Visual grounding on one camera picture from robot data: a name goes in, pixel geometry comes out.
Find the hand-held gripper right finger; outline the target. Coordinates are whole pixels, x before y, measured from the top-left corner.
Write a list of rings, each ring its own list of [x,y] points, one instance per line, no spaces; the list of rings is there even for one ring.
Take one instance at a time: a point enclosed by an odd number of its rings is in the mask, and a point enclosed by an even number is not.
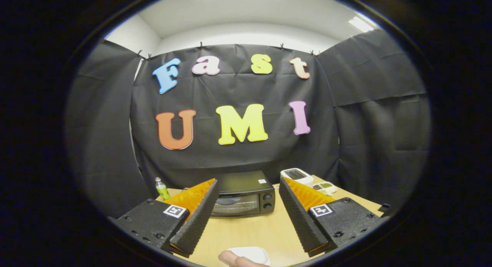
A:
[[[280,180],[279,194],[310,257],[351,244],[388,220],[351,197],[333,199],[286,177]]]

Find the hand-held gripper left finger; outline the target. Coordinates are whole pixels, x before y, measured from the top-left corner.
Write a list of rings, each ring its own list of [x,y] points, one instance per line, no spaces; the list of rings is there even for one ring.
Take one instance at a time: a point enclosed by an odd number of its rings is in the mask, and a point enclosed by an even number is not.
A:
[[[142,244],[188,258],[206,228],[219,195],[212,178],[162,202],[147,199],[110,221]]]

